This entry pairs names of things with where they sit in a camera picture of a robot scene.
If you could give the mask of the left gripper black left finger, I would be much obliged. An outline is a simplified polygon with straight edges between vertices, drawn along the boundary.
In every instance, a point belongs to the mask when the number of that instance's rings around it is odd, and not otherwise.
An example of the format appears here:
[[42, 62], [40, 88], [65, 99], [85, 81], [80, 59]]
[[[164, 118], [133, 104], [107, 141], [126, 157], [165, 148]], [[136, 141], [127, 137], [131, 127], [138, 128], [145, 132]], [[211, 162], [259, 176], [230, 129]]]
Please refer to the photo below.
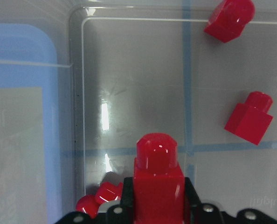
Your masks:
[[105, 213], [91, 218], [88, 214], [73, 211], [56, 222], [56, 224], [132, 224], [133, 221], [133, 178], [124, 179], [122, 198], [119, 204], [113, 205]]

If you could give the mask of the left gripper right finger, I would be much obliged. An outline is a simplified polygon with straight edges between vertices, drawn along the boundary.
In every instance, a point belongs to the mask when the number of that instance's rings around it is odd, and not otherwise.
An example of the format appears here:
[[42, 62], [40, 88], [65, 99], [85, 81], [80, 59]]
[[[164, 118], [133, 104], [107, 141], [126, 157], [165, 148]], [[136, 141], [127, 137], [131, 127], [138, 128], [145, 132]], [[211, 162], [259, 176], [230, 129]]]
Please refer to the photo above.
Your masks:
[[185, 178], [184, 215], [186, 224], [277, 224], [276, 219], [257, 209], [242, 209], [231, 216], [212, 203], [201, 202], [188, 177]]

